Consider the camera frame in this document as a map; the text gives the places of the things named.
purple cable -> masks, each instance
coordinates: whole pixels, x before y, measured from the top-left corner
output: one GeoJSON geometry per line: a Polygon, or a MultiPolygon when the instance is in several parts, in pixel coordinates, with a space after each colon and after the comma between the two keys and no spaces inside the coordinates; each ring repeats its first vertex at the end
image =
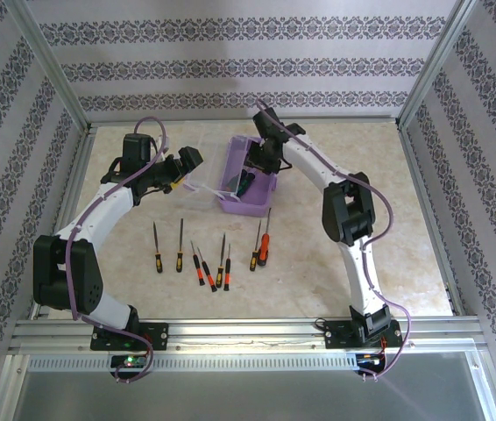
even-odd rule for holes
{"type": "Polygon", "coordinates": [[[394,358],[392,359],[392,361],[390,361],[390,363],[385,367],[384,370],[382,370],[380,373],[376,374],[376,373],[374,373],[371,370],[367,370],[365,368],[361,368],[361,371],[369,372],[369,374],[372,374],[373,378],[376,380],[377,378],[380,378],[384,374],[386,374],[394,366],[394,364],[396,363],[396,361],[398,361],[398,359],[400,358],[400,356],[402,354],[402,351],[404,350],[404,346],[406,345],[407,340],[409,339],[409,333],[410,333],[410,331],[412,329],[412,317],[409,314],[409,311],[407,311],[407,309],[405,307],[403,307],[402,305],[397,304],[397,303],[393,303],[392,301],[387,300],[386,298],[384,298],[374,288],[374,285],[372,284],[372,281],[371,281],[371,276],[369,275],[369,268],[367,267],[366,248],[370,244],[372,244],[373,242],[375,242],[375,241],[377,241],[379,239],[382,239],[388,233],[388,231],[392,228],[393,221],[394,221],[394,212],[393,212],[392,206],[388,202],[388,199],[386,199],[386,197],[382,193],[380,193],[380,191],[378,191],[377,189],[375,189],[372,185],[370,185],[370,184],[368,184],[368,183],[366,183],[366,182],[364,182],[362,180],[359,180],[358,178],[352,177],[352,176],[347,175],[347,174],[343,174],[340,171],[338,171],[335,167],[331,166],[329,164],[329,162],[327,160],[325,160],[312,146],[310,146],[305,141],[303,141],[302,139],[300,139],[299,137],[297,137],[297,135],[295,135],[294,133],[292,133],[291,131],[289,131],[282,123],[280,123],[279,121],[275,120],[275,118],[273,118],[272,116],[270,116],[266,112],[266,108],[269,108],[269,107],[268,107],[268,105],[264,101],[262,101],[259,98],[256,99],[256,106],[261,111],[261,113],[264,115],[264,117],[266,117],[269,120],[270,123],[272,123],[273,125],[275,125],[276,127],[278,127],[280,130],[282,130],[283,132],[285,132],[286,134],[288,134],[290,138],[292,138],[293,140],[296,140],[300,145],[302,145],[306,149],[308,149],[330,171],[332,171],[334,174],[336,174],[339,177],[342,177],[342,178],[344,178],[346,180],[349,180],[350,182],[355,182],[359,186],[362,186],[362,187],[365,187],[366,189],[369,189],[372,193],[374,193],[375,195],[377,195],[377,197],[386,206],[386,210],[388,211],[388,226],[379,235],[377,235],[376,237],[373,237],[372,239],[367,240],[361,246],[361,255],[363,257],[363,270],[365,271],[365,278],[367,280],[367,283],[369,284],[369,288],[372,290],[372,292],[375,294],[375,296],[377,296],[385,304],[390,305],[390,306],[393,306],[393,307],[395,307],[397,309],[400,309],[400,310],[402,310],[404,312],[404,314],[406,315],[406,319],[407,319],[407,331],[406,331],[406,336],[404,336],[404,339],[402,340],[402,345],[400,346],[400,349],[398,350],[398,352],[396,353],[396,355],[394,355],[394,358]]]}
{"type": "MultiPolygon", "coordinates": [[[[135,125],[135,129],[133,130],[133,132],[134,133],[137,133],[137,130],[138,130],[139,126],[141,125],[141,123],[143,123],[146,120],[156,121],[159,124],[159,126],[160,126],[160,130],[162,131],[162,143],[160,145],[159,151],[154,155],[154,158],[152,158],[152,160],[150,160],[147,165],[145,165],[144,167],[142,167],[136,173],[133,173],[132,175],[130,175],[129,177],[127,177],[125,180],[123,180],[122,182],[120,182],[118,185],[116,185],[116,186],[112,187],[111,189],[109,189],[103,196],[98,197],[82,213],[81,217],[77,220],[76,225],[74,226],[73,230],[71,230],[71,233],[69,234],[69,238],[67,239],[67,246],[65,247],[65,273],[67,274],[67,287],[68,287],[68,293],[69,293],[69,304],[71,306],[71,314],[73,315],[73,320],[78,320],[79,317],[81,317],[81,319],[84,322],[86,322],[86,323],[89,323],[91,325],[94,325],[94,326],[99,327],[101,329],[105,329],[105,330],[110,331],[110,332],[119,333],[121,335],[128,336],[129,338],[132,338],[132,339],[135,339],[135,340],[140,340],[140,341],[142,341],[143,343],[145,343],[147,345],[147,352],[150,354],[150,358],[149,358],[148,363],[145,365],[145,368],[143,368],[143,370],[138,375],[133,376],[131,379],[124,380],[125,383],[135,382],[135,381],[139,380],[140,378],[144,377],[147,374],[148,369],[151,367],[152,361],[154,359],[152,345],[151,345],[151,343],[148,340],[146,340],[145,338],[142,338],[142,337],[140,337],[140,336],[138,336],[138,335],[136,335],[134,333],[126,332],[126,331],[123,331],[121,329],[116,329],[114,327],[110,327],[110,326],[106,326],[106,325],[101,325],[101,324],[95,322],[94,320],[91,320],[90,318],[87,318],[86,316],[80,315],[77,312],[77,309],[76,309],[76,299],[74,297],[73,274],[71,272],[71,247],[73,246],[74,238],[80,232],[81,227],[84,224],[84,221],[86,221],[86,219],[93,212],[93,210],[101,202],[103,202],[108,197],[110,197],[111,195],[113,195],[116,191],[118,191],[119,189],[121,189],[125,184],[127,184],[128,182],[130,182],[130,181],[136,179],[137,177],[139,177],[140,175],[142,175],[162,155],[162,152],[164,151],[164,148],[165,148],[165,146],[167,144],[167,131],[166,131],[164,125],[162,124],[162,121],[160,121],[156,117],[145,117],[145,118],[141,118],[137,122],[137,124],[135,125]]],[[[122,381],[122,379],[120,379],[117,376],[117,374],[119,373],[119,369],[120,369],[120,367],[118,367],[116,369],[116,373],[115,373],[115,377],[116,377],[116,381],[117,382],[122,381]]]]}

